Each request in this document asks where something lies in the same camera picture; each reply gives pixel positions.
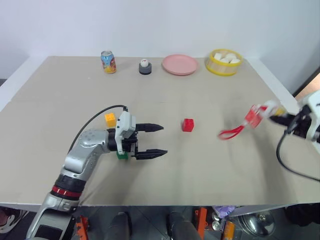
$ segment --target beige table surface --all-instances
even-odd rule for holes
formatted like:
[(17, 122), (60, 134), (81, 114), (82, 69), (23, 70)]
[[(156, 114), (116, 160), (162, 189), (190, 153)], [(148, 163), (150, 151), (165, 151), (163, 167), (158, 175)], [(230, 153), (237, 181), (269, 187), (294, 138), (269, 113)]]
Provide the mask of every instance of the beige table surface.
[[(293, 175), (276, 159), (284, 128), (269, 120), (221, 141), (221, 129), (238, 126), (252, 104), (276, 99), (244, 62), (238, 73), (208, 72), (204, 59), (189, 76), (175, 76), (151, 58), (152, 74), (138, 72), (140, 58), (116, 58), (105, 74), (99, 57), (48, 57), (0, 112), (0, 203), (41, 204), (59, 175), (68, 148), (96, 112), (127, 105), (137, 123), (164, 130), (139, 133), (139, 148), (168, 150), (151, 160), (100, 158), (83, 194), (84, 205), (253, 205), (318, 202), (320, 185)], [(182, 132), (193, 118), (193, 132)], [(103, 115), (89, 128), (106, 127)], [(320, 176), (314, 146), (289, 136), (286, 164)]]

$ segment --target silver robotic arm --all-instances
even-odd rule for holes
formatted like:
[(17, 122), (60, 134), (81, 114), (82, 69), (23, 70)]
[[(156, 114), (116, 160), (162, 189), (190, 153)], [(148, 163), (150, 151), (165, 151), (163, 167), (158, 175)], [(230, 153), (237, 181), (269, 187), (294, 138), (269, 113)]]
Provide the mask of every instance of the silver robotic arm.
[(68, 153), (60, 175), (27, 232), (26, 238), (62, 240), (75, 224), (73, 213), (101, 154), (109, 153), (108, 131), (91, 129), (83, 132), (77, 145)]
[(83, 132), (67, 154), (60, 175), (35, 215), (26, 239), (69, 240), (76, 221), (72, 213), (77, 210), (79, 198), (99, 157), (117, 150), (119, 154), (128, 152), (137, 160), (164, 155), (167, 151), (160, 149), (138, 152), (138, 131), (161, 129), (163, 127), (157, 124), (136, 124), (136, 118), (124, 111), (118, 118), (116, 129)]

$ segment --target soda can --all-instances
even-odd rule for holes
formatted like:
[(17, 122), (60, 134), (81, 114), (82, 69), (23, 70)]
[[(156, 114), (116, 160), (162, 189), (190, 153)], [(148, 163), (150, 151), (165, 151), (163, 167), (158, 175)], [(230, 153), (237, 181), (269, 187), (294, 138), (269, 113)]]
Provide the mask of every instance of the soda can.
[(101, 52), (101, 62), (103, 69), (107, 74), (113, 74), (117, 71), (116, 60), (112, 51)]

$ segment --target orange bracket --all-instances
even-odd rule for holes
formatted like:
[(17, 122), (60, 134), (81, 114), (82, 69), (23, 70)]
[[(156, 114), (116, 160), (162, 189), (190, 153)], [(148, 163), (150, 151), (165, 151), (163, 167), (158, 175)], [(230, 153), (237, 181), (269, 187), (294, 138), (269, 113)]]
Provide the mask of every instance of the orange bracket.
[(88, 238), (88, 218), (85, 216), (79, 216), (76, 218), (76, 234), (79, 236), (80, 240), (89, 240)]
[(205, 238), (205, 227), (208, 226), (208, 223), (206, 221), (207, 218), (207, 209), (204, 207), (200, 207), (199, 210), (195, 211), (195, 215), (197, 217), (197, 232), (200, 235), (201, 239), (204, 240)]

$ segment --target yellow cube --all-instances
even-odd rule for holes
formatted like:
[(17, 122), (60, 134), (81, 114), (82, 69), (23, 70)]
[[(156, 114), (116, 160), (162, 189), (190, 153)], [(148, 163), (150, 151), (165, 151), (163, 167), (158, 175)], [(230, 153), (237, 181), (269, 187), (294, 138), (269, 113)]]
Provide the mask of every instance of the yellow cube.
[(116, 116), (113, 112), (105, 114), (104, 118), (105, 118), (105, 122), (106, 122), (106, 125), (108, 126), (108, 128), (113, 128), (116, 126)]

